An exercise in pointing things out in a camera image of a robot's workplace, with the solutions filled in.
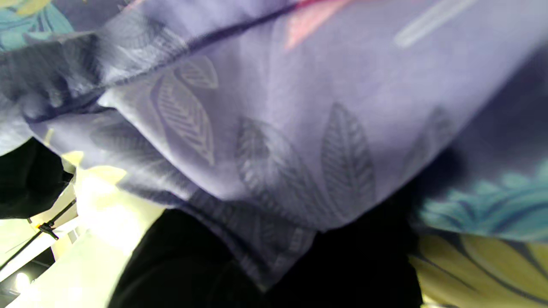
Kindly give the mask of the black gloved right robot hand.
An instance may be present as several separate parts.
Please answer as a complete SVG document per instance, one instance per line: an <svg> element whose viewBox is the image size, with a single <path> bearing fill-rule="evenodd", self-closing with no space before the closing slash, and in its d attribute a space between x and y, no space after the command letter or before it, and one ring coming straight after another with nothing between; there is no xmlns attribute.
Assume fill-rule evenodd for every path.
<svg viewBox="0 0 548 308"><path fill-rule="evenodd" d="M53 206L73 175L35 138L0 158L0 218L29 219Z"/></svg>

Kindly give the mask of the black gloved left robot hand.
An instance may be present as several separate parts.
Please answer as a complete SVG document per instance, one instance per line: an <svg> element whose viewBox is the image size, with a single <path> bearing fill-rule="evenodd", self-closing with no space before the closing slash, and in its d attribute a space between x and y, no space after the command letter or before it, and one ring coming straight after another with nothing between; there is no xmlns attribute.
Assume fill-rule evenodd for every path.
<svg viewBox="0 0 548 308"><path fill-rule="evenodd" d="M356 222L319 234L312 248L262 292L202 223L166 210L145 233L110 308L419 308L408 254L417 236L409 208L387 200Z"/></svg>

